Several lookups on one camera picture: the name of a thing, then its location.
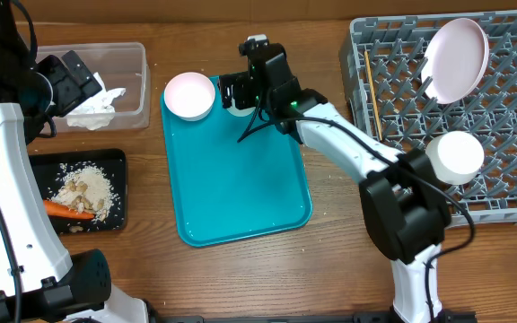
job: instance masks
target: carrot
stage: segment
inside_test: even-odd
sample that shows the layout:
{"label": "carrot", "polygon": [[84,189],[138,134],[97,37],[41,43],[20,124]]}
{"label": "carrot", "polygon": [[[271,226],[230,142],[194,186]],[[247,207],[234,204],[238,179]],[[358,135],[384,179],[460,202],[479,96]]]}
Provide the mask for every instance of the carrot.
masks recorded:
{"label": "carrot", "polygon": [[88,212],[77,212],[77,210],[72,210],[67,206],[55,202],[43,201],[43,204],[45,205],[45,211],[49,216],[57,216],[76,220],[92,220],[95,218],[94,214],[90,214]]}

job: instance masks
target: plastic bin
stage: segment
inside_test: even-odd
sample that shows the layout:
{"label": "plastic bin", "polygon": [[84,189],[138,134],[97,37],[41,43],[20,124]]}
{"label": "plastic bin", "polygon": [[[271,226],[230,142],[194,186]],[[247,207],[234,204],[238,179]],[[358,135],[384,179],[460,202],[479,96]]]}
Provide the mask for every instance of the plastic bin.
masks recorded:
{"label": "plastic bin", "polygon": [[55,55],[61,58],[74,50],[92,73],[99,73],[107,90],[126,88],[112,106],[114,113],[74,115],[54,118],[58,132],[89,131],[86,127],[70,127],[68,118],[101,118],[112,115],[110,123],[99,130],[138,129],[149,126],[151,78],[145,47],[141,43],[80,44],[39,47],[37,61]]}

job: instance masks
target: dish rack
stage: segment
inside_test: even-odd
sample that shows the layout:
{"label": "dish rack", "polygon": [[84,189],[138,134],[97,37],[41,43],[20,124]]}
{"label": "dish rack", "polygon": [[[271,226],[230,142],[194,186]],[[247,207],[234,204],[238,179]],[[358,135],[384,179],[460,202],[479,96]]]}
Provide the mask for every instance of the dish rack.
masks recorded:
{"label": "dish rack", "polygon": [[[420,72],[434,34],[447,22],[470,18],[486,33],[488,67],[478,87],[448,105],[424,93]],[[364,51],[368,51],[379,117],[374,116]],[[384,143],[408,151],[425,149],[436,136],[467,131],[484,147],[479,174],[446,192],[466,207],[476,223],[517,223],[517,11],[355,19],[340,49],[340,66],[357,127],[374,138],[376,119]],[[452,225],[466,224],[452,210]]]}

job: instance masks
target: crumpled paper towel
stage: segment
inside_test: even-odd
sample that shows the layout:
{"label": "crumpled paper towel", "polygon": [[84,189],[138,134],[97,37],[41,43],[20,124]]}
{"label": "crumpled paper towel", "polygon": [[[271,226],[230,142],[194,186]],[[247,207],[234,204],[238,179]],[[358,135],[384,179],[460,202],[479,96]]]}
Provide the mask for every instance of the crumpled paper towel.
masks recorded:
{"label": "crumpled paper towel", "polygon": [[[105,90],[105,82],[101,79],[99,73],[94,73],[93,76],[101,85],[101,91],[85,102],[81,103],[73,111],[69,112],[66,116],[67,124],[70,127],[86,127],[89,130],[97,130],[102,127],[109,125],[111,120],[115,117],[112,113],[115,112],[115,108],[111,106],[111,103],[116,98],[125,94],[125,88],[117,88],[113,90]],[[91,115],[91,114],[107,114],[110,115],[99,115],[92,116],[89,118],[70,118],[77,115]]]}

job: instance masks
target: teal cutting board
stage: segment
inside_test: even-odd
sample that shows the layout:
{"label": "teal cutting board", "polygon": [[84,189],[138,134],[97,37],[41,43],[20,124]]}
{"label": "teal cutting board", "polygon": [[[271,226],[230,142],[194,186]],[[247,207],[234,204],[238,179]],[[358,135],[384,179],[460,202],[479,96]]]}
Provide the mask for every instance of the teal cutting board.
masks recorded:
{"label": "teal cutting board", "polygon": [[205,247],[304,226],[312,201],[299,145],[274,127],[237,144],[250,116],[223,109],[218,77],[211,81],[215,103],[199,121],[176,117],[161,96],[179,236]]}

